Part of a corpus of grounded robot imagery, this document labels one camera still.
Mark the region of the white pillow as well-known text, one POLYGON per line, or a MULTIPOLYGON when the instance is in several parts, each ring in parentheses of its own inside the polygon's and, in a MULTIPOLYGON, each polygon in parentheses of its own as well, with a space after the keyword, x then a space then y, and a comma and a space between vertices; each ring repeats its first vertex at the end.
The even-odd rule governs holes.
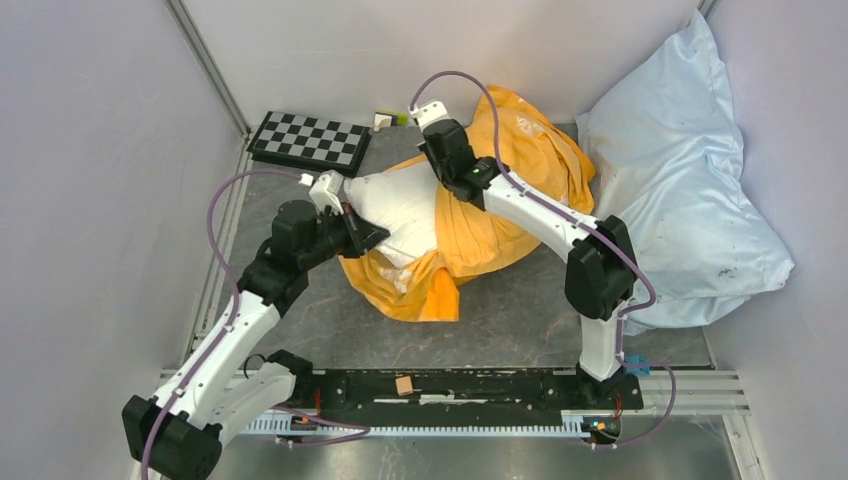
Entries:
POLYGON ((396 268, 437 249, 436 194, 428 162, 347 180, 344 194, 366 221, 389 231, 377 250, 396 268))

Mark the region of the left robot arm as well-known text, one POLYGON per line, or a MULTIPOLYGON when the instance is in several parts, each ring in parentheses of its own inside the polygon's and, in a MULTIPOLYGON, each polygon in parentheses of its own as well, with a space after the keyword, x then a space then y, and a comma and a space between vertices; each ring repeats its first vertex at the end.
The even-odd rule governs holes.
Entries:
POLYGON ((318 210, 311 202, 282 204, 271 235, 236 283, 227 310, 210 335, 148 398, 131 397, 122 421, 132 458, 144 474, 206 479, 224 447, 273 405, 306 405, 313 379, 278 360, 233 389, 229 381, 265 334, 308 287, 311 269, 337 256, 359 258, 388 239, 388 229, 357 214, 318 210))

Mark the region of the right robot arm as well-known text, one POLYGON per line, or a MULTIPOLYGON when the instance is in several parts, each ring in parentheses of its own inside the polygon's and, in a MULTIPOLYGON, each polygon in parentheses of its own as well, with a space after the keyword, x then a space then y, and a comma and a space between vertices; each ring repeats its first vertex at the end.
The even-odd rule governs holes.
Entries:
POLYGON ((496 158, 476 156, 465 129, 453 119, 419 128, 420 150, 455 198, 512 222, 564 262, 564 295, 581 324, 578 396, 591 408, 606 406, 626 376, 623 322, 640 273, 625 223, 560 205, 496 158))

